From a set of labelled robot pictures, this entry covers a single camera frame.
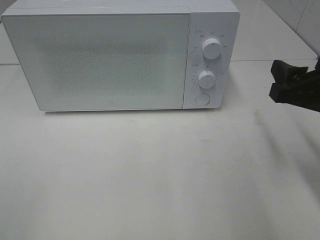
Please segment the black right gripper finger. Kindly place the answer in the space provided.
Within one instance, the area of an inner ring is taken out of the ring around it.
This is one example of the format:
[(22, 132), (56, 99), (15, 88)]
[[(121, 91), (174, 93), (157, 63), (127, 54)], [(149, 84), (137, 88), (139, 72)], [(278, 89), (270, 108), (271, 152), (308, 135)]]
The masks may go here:
[(275, 103), (289, 104), (315, 112), (320, 111), (319, 83), (308, 83), (295, 87), (273, 83), (269, 96)]
[(291, 85), (309, 80), (319, 80), (320, 70), (308, 71), (307, 66), (294, 66), (282, 60), (274, 60), (271, 74), (277, 85)]

